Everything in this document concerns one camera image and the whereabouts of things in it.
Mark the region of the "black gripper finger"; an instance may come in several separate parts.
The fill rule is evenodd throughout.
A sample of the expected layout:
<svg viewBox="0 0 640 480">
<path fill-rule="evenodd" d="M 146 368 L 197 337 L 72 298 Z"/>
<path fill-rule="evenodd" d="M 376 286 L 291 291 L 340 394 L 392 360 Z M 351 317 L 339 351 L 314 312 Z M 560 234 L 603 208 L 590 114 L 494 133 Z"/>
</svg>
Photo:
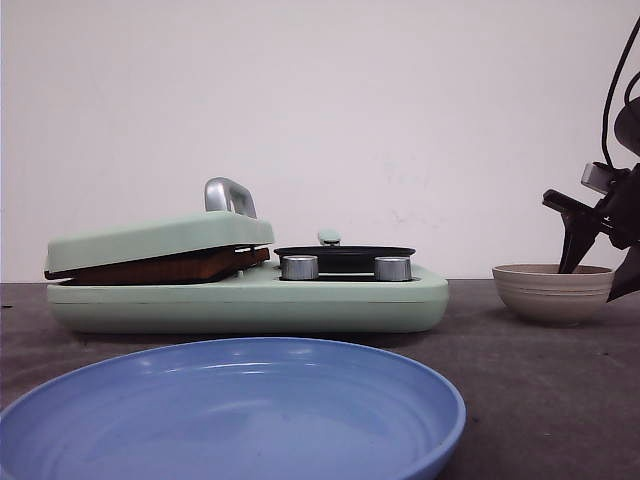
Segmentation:
<svg viewBox="0 0 640 480">
<path fill-rule="evenodd" d="M 599 234 L 599 223 L 590 216 L 580 213 L 563 213 L 564 240 L 559 274 L 572 274 Z"/>
<path fill-rule="evenodd" d="M 623 263 L 615 271 L 608 302 L 640 289 L 640 249 L 631 246 Z"/>
</svg>

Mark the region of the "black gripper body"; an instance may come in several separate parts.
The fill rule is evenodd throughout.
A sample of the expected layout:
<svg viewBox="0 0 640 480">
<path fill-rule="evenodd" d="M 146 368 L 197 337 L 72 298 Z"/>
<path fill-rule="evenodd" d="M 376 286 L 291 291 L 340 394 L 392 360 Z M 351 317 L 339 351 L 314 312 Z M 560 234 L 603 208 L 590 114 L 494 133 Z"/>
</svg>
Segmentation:
<svg viewBox="0 0 640 480">
<path fill-rule="evenodd" d="M 559 212 L 586 214 L 599 223 L 599 233 L 607 235 L 620 250 L 639 242 L 639 164 L 632 169 L 614 168 L 619 179 L 595 206 L 588 206 L 559 191 L 549 189 L 542 203 Z"/>
</svg>

